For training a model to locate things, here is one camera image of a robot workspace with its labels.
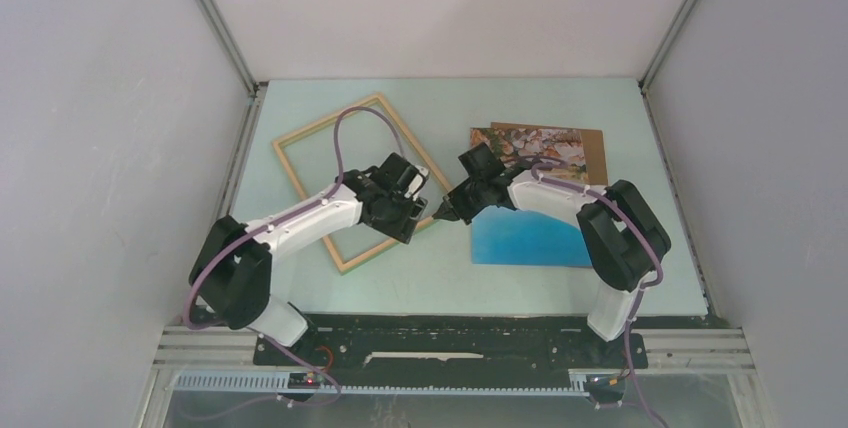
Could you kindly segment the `wooden picture frame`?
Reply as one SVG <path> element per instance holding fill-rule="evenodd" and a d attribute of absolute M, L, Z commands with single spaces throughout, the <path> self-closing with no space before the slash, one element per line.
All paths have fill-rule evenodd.
<path fill-rule="evenodd" d="M 428 207 L 416 231 L 421 232 L 427 229 L 436 222 L 432 214 L 442 197 L 451 188 L 449 180 L 384 94 L 374 93 L 354 104 L 374 108 L 383 113 L 393 122 L 398 131 L 406 156 L 415 164 L 422 165 L 430 171 L 430 178 L 422 191 L 423 197 L 428 200 Z M 337 174 L 333 128 L 340 113 L 339 110 L 331 112 L 272 141 L 272 146 L 285 173 L 294 190 L 303 200 L 327 185 L 322 175 Z M 350 129 L 352 135 L 356 136 L 360 131 L 368 129 L 372 130 L 374 135 L 361 142 L 356 141 L 352 145 L 345 144 L 342 147 L 347 170 L 374 165 L 386 157 L 387 149 L 397 148 L 390 131 L 380 120 L 368 118 L 362 112 L 351 114 L 349 117 L 351 121 L 344 126 Z M 365 227 L 355 227 L 340 234 L 328 235 L 322 241 L 342 275 L 400 244 L 386 235 L 380 235 Z"/>

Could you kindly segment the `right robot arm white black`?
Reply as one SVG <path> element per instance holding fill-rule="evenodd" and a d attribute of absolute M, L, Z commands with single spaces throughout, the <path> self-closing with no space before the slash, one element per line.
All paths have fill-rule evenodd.
<path fill-rule="evenodd" d="M 664 280 L 663 257 L 671 239 L 638 188 L 627 180 L 593 186 L 564 180 L 562 159 L 517 155 L 503 162 L 485 143 L 459 157 L 467 177 L 444 196 L 438 220 L 473 219 L 489 207 L 534 212 L 580 230 L 600 280 L 587 316 L 592 330 L 581 340 L 585 359 L 606 366 L 622 351 L 645 292 Z"/>

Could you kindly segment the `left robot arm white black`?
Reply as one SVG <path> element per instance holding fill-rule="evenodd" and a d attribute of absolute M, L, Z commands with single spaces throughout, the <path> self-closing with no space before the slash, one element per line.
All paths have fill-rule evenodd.
<path fill-rule="evenodd" d="M 230 215 L 210 228 L 189 274 L 188 303 L 202 298 L 214 322 L 272 338 L 292 364 L 316 351 L 307 318 L 271 287 L 282 258 L 337 231 L 363 225 L 410 242 L 427 201 L 427 168 L 393 152 L 379 166 L 339 173 L 318 194 L 274 215 L 239 222 Z"/>

